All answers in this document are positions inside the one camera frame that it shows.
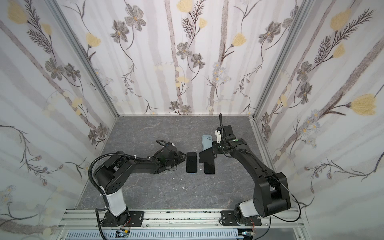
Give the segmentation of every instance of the cable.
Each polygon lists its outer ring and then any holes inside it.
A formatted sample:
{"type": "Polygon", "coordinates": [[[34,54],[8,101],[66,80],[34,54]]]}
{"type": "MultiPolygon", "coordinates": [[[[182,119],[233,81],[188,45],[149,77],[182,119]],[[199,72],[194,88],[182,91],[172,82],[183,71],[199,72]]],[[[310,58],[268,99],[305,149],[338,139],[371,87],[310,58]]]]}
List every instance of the cable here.
{"type": "Polygon", "coordinates": [[[296,222],[297,220],[299,220],[299,219],[300,219],[300,216],[301,216],[301,208],[300,208],[299,201],[297,201],[296,197],[291,193],[291,191],[289,191],[289,189],[288,189],[286,186],[284,186],[284,184],[282,184],[279,180],[277,180],[277,178],[275,178],[274,176],[272,176],[271,174],[269,174],[267,171],[265,171],[265,169],[263,169],[263,172],[267,173],[269,176],[273,177],[276,181],[278,181],[281,185],[283,185],[283,187],[284,187],[284,188],[285,188],[285,189],[292,195],[292,197],[295,199],[296,203],[299,205],[299,216],[298,216],[295,220],[293,220],[293,221],[285,220],[285,219],[279,218],[279,217],[277,217],[277,216],[275,216],[275,215],[273,215],[273,214],[272,214],[272,216],[274,216],[274,217],[276,217],[276,218],[278,218],[278,219],[280,219],[280,220],[282,220],[282,221],[284,221],[284,222],[296,222]]]}
{"type": "Polygon", "coordinates": [[[101,230],[101,225],[100,225],[100,217],[99,217],[99,212],[102,212],[102,211],[105,211],[107,210],[108,208],[103,208],[103,209],[95,209],[95,212],[96,212],[96,218],[97,218],[97,227],[99,228],[99,232],[100,232],[100,235],[101,235],[101,238],[103,240],[107,240],[101,230]]]}
{"type": "Polygon", "coordinates": [[[123,231],[123,232],[126,231],[123,227],[125,227],[127,224],[129,224],[129,222],[131,221],[131,219],[132,219],[132,218],[129,218],[129,221],[128,221],[126,224],[124,224],[123,226],[120,227],[120,230],[121,230],[121,231],[123,231]]]}
{"type": "Polygon", "coordinates": [[[164,141],[164,140],[161,140],[161,139],[157,139],[156,142],[157,142],[158,144],[160,144],[161,146],[163,146],[163,147],[165,147],[165,146],[167,145],[167,142],[164,141]]]}
{"type": "Polygon", "coordinates": [[[268,229],[266,230],[266,232],[263,235],[261,235],[260,237],[255,238],[253,240],[262,238],[269,231],[270,228],[271,228],[271,215],[269,215],[269,226],[268,226],[268,229]]]}

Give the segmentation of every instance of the floral wallpaper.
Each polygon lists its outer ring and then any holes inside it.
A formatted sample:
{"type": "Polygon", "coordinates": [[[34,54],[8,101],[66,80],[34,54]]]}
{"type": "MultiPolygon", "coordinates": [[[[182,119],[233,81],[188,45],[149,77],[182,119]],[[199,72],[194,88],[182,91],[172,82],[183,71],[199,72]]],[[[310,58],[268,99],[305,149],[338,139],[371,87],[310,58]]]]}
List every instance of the floral wallpaper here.
{"type": "Polygon", "coordinates": [[[297,0],[58,0],[119,114],[253,114],[297,0]]]}
{"type": "Polygon", "coordinates": [[[314,240],[384,233],[383,12],[315,1],[256,118],[314,240]]]}
{"type": "Polygon", "coordinates": [[[0,235],[50,239],[115,117],[44,1],[0,6],[0,235]]]}

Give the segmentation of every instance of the flower stem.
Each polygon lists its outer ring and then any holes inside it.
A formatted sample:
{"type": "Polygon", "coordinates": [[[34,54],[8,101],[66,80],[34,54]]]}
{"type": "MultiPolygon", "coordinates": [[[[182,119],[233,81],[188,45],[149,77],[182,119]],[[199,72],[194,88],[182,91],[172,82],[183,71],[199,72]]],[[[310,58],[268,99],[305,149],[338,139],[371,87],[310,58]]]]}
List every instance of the flower stem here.
{"type": "Polygon", "coordinates": [[[199,69],[197,70],[196,75],[192,78],[192,80],[195,79],[195,77],[197,76],[197,74],[199,73],[199,71],[200,71],[200,66],[199,66],[199,69]]]}
{"type": "Polygon", "coordinates": [[[133,26],[132,26],[132,42],[131,42],[131,45],[127,48],[127,50],[132,46],[134,38],[135,38],[135,34],[133,32],[133,26]]]}

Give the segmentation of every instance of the phone screen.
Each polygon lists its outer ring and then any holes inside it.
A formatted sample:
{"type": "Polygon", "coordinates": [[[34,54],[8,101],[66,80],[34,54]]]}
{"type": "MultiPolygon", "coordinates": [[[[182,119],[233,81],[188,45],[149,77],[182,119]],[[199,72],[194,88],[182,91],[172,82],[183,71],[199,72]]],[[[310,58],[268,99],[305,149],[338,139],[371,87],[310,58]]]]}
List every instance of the phone screen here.
{"type": "Polygon", "coordinates": [[[215,174],[215,159],[209,159],[204,162],[204,173],[205,174],[215,174]]]}
{"type": "Polygon", "coordinates": [[[197,173],[197,153],[187,152],[187,173],[197,173]]]}

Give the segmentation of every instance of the leaf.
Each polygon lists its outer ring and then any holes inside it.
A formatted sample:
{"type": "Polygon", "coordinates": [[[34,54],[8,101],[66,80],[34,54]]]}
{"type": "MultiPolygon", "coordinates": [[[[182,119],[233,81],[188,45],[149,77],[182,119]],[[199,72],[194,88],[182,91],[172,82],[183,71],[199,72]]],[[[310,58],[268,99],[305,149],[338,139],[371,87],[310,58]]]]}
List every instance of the leaf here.
{"type": "Polygon", "coordinates": [[[51,46],[41,33],[29,29],[27,34],[33,42],[37,43],[38,46],[43,47],[46,53],[51,53],[51,46]]]}
{"type": "Polygon", "coordinates": [[[359,24],[369,22],[372,18],[372,13],[373,10],[370,12],[369,9],[364,10],[364,13],[360,14],[356,20],[352,20],[348,26],[345,26],[344,29],[338,33],[334,46],[339,44],[341,40],[347,40],[349,36],[358,29],[359,24]]]}
{"type": "Polygon", "coordinates": [[[199,16],[203,14],[204,2],[205,0],[199,0],[195,4],[194,10],[192,11],[192,20],[194,23],[196,23],[199,16]]]}
{"type": "Polygon", "coordinates": [[[318,50],[318,55],[315,57],[314,62],[321,63],[331,51],[331,37],[325,36],[320,43],[320,48],[318,50]]]}
{"type": "Polygon", "coordinates": [[[330,113],[346,116],[344,113],[340,113],[340,112],[336,112],[336,111],[332,111],[332,110],[326,111],[323,115],[330,114],[330,113]]]}
{"type": "Polygon", "coordinates": [[[187,39],[192,39],[192,37],[195,35],[194,24],[188,18],[183,18],[181,26],[183,27],[184,32],[187,33],[187,39]]]}
{"type": "Polygon", "coordinates": [[[81,172],[79,171],[79,168],[77,167],[77,165],[76,165],[76,170],[80,174],[81,180],[83,180],[83,176],[81,175],[81,172]]]}
{"type": "Polygon", "coordinates": [[[88,57],[88,59],[91,60],[92,56],[93,56],[95,53],[96,53],[96,52],[92,53],[92,54],[88,57]]]}
{"type": "Polygon", "coordinates": [[[86,0],[84,0],[84,2],[83,2],[83,13],[81,14],[81,18],[83,18],[83,17],[84,17],[85,1],[86,1],[86,0]]]}

